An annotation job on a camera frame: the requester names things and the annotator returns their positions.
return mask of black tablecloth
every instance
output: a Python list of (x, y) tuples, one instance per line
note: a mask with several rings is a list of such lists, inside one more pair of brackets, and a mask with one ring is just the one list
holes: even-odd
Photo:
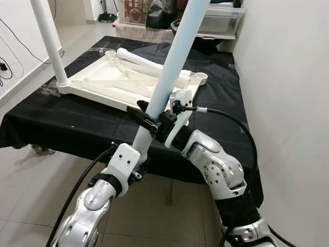
[[(170, 44), (153, 44), (114, 37), (104, 37), (78, 57), (66, 69), (70, 77), (101, 58), (105, 51), (124, 47), (127, 50), (163, 64)], [(233, 56), (226, 52), (204, 55), (191, 50), (184, 69), (206, 73), (194, 105), (225, 111), (247, 123), (239, 76)], [(37, 144), (53, 150), (94, 159), (112, 141), (131, 144), (138, 126), (126, 113), (75, 95), (60, 95), (54, 78), (8, 112), (0, 126), (0, 147)], [(227, 153), (235, 156), (245, 168), (252, 164), (251, 147), (246, 135), (229, 119), (213, 114), (193, 113), (190, 127), (199, 129), (219, 141)], [(156, 141), (150, 147), (150, 173), (181, 181), (204, 183), (201, 173), (174, 149)], [(253, 194), (262, 201), (258, 178)]]

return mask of white plastic tube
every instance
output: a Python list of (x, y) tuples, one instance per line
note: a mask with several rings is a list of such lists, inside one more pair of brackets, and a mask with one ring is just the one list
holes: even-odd
[[(189, 0), (187, 4), (146, 111), (153, 119), (157, 119), (165, 110), (169, 96), (174, 89), (209, 4), (210, 0)], [(141, 153), (140, 162), (144, 162), (147, 159), (147, 151), (151, 142), (152, 137), (149, 131), (140, 127), (133, 143), (133, 147)]]
[(66, 86), (69, 84), (69, 80), (67, 79), (60, 55), (58, 54), (56, 43), (51, 35), (50, 27), (48, 25), (47, 16), (44, 11), (42, 2), (44, 2), (44, 0), (31, 0), (32, 8), (42, 35), (43, 42), (46, 46), (48, 56), (51, 60), (53, 71), (57, 78), (57, 86)]
[[(136, 54), (127, 51), (124, 48), (119, 48), (117, 50), (117, 57), (141, 65), (139, 67), (134, 67), (134, 70), (149, 76), (159, 77), (163, 70), (163, 65), (142, 58)], [(182, 81), (184, 84), (187, 84), (190, 81), (190, 75), (191, 72), (189, 72), (188, 70), (183, 70), (180, 72), (178, 80)]]

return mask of floor tile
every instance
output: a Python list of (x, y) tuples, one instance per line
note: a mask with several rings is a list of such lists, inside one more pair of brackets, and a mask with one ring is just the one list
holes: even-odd
[(4, 228), (5, 224), (6, 224), (5, 220), (0, 220), (0, 232)]
[[(9, 219), (17, 222), (54, 226), (68, 195), (90, 162), (61, 152), (49, 156), (47, 163), (41, 168), (38, 179), (34, 180), (27, 188)], [(73, 213), (78, 195), (86, 188), (88, 181), (103, 168), (104, 166), (101, 164), (94, 167), (80, 186), (64, 218)], [(100, 232), (104, 231), (105, 225), (106, 220), (103, 220), (100, 225)]]
[(101, 247), (102, 246), (103, 237), (104, 237), (104, 233), (98, 233), (98, 239), (97, 239), (95, 247)]
[(206, 247), (203, 244), (160, 240), (152, 238), (141, 238), (133, 236), (122, 236), (115, 234), (104, 234), (101, 247)]
[(0, 233), (1, 247), (44, 247), (50, 235), (47, 226), (7, 221)]
[(29, 147), (1, 148), (0, 156), (0, 219), (7, 220), (46, 157), (36, 155)]
[(221, 221), (218, 210), (207, 185), (200, 185), (199, 193), (202, 203), (206, 243), (218, 246), (222, 237)]
[(114, 201), (106, 233), (205, 244), (198, 185), (174, 180), (172, 205), (166, 205), (170, 179), (147, 175)]

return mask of plastic storage box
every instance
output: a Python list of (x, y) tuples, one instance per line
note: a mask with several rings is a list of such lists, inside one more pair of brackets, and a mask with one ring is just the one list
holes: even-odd
[(241, 8), (209, 7), (197, 37), (235, 40), (235, 31), (244, 12)]

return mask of black cable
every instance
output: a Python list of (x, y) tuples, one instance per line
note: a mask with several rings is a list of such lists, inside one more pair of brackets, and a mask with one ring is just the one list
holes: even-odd
[[(246, 189), (245, 189), (245, 191), (244, 191), (244, 193), (242, 195), (242, 197), (245, 198), (250, 193), (250, 189), (251, 189), (251, 187), (252, 187), (252, 185), (254, 183), (254, 180), (255, 180), (255, 177), (256, 177), (256, 173), (257, 173), (257, 170), (258, 170), (257, 147), (256, 147), (256, 144), (254, 142), (254, 139), (253, 139), (251, 133), (249, 132), (249, 130), (247, 129), (247, 127), (242, 122), (240, 122), (237, 118), (231, 116), (228, 113), (225, 113), (225, 112), (222, 112), (222, 111), (218, 111), (218, 110), (215, 110), (215, 109), (207, 108), (207, 112), (211, 112), (211, 113), (215, 113), (215, 114), (218, 114), (218, 115), (222, 115), (222, 116), (225, 116), (225, 117), (231, 119), (232, 121), (234, 121), (246, 133), (246, 135), (247, 135), (247, 137), (248, 137), (248, 139), (250, 141), (251, 148), (252, 148), (252, 168), (251, 168), (251, 172), (250, 172), (250, 176), (249, 176), (249, 179), (248, 179), (248, 182), (247, 182)], [(238, 211), (234, 214), (234, 217), (231, 220), (231, 224), (226, 229), (226, 231), (225, 231), (225, 233), (224, 233), (224, 235), (223, 235), (223, 237), (222, 237), (222, 239), (220, 241), (219, 247), (223, 247), (224, 246), (224, 243), (225, 243), (228, 235), (230, 234), (230, 232), (234, 228), (234, 225), (235, 225), (235, 222), (236, 222), (236, 218), (240, 215), (240, 213), (241, 213), (242, 210), (243, 210), (243, 208), (239, 208)]]
[(276, 231), (273, 230), (272, 227), (268, 226), (269, 230), (271, 231), (271, 233), (277, 237), (281, 242), (283, 242), (284, 244), (290, 246), (290, 247), (297, 247), (296, 245), (290, 243), (288, 240), (285, 240), (283, 237), (281, 237)]
[(33, 56), (35, 59), (37, 59), (38, 61), (40, 61), (40, 62), (42, 62), (42, 63), (44, 63), (44, 64), (47, 64), (47, 65), (50, 65), (51, 63), (45, 63), (45, 62), (43, 62), (40, 58), (38, 58), (36, 55), (34, 55), (32, 52), (31, 52), (31, 50), (22, 42), (22, 41), (20, 41), (20, 39), (16, 36), (16, 34), (14, 33), (14, 31), (7, 25), (7, 23), (5, 23), (1, 18), (0, 18), (0, 22), (2, 22), (7, 28), (8, 28), (8, 30), (14, 35), (14, 37), (17, 39), (17, 41), (21, 44), (21, 45), (23, 45), (24, 47), (25, 47), (25, 49), (27, 49), (27, 51), (31, 54), (31, 56)]
[(103, 9), (103, 13), (107, 13), (107, 10), (106, 10), (106, 8), (104, 7), (104, 5), (103, 5), (103, 1), (101, 0), (101, 5), (102, 5), (102, 9)]
[(57, 14), (57, 0), (55, 0), (55, 14), (53, 15), (53, 20), (55, 20)]
[(114, 3), (114, 7), (115, 7), (115, 9), (117, 10), (117, 13), (118, 13), (119, 10), (118, 10), (118, 7), (117, 7), (117, 4), (116, 4), (115, 0), (113, 0), (113, 3)]
[(97, 164), (97, 162), (99, 162), (102, 158), (104, 158), (106, 155), (108, 155), (109, 153), (111, 153), (112, 150), (111, 149), (107, 149), (104, 152), (102, 152), (96, 159), (94, 159), (93, 162), (91, 162), (91, 164), (85, 169), (85, 171), (82, 173), (82, 175), (80, 176), (79, 180), (77, 181), (77, 183), (75, 184), (73, 190), (71, 191), (70, 195), (68, 196), (58, 218), (57, 221), (55, 223), (55, 226), (53, 227), (51, 234), (49, 236), (49, 239), (47, 241), (46, 247), (50, 247), (51, 242), (53, 241), (53, 238), (61, 224), (61, 221), (65, 215), (65, 212), (68, 208), (68, 206), (70, 205), (74, 195), (77, 193), (80, 185), (82, 184), (83, 180), (86, 178), (86, 176), (88, 175), (88, 173), (91, 171), (91, 169)]

